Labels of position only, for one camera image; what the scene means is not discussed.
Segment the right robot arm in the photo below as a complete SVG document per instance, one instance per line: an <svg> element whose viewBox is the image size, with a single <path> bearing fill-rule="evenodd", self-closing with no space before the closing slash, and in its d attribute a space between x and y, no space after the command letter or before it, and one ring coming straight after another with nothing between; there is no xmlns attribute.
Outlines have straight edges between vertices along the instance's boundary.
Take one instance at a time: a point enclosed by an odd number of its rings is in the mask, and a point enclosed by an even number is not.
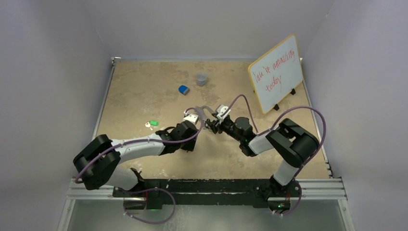
<svg viewBox="0 0 408 231"><path fill-rule="evenodd" d="M289 184L320 145L318 139L297 123L286 118L276 129L263 135L256 135L247 117L235 121L227 116L224 120L205 121L205 126L214 134L226 133L240 143L241 151L255 157L274 149L283 158L278 169L270 178L270 189L274 195L281 196L289 189Z"/></svg>

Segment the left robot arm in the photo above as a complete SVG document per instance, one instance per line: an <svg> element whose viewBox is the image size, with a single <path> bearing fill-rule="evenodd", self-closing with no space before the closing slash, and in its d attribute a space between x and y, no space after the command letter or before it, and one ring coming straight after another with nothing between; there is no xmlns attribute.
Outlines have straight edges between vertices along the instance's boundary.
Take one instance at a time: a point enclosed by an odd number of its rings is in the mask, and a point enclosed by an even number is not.
<svg viewBox="0 0 408 231"><path fill-rule="evenodd" d="M110 139L106 134L94 138L73 160L78 171L76 183L83 183L87 190L109 185L124 189L130 196L143 192L144 180L132 168L119 164L146 156L161 156L182 149L193 151L199 129L183 121L174 128L159 130L149 136L130 139Z"/></svg>

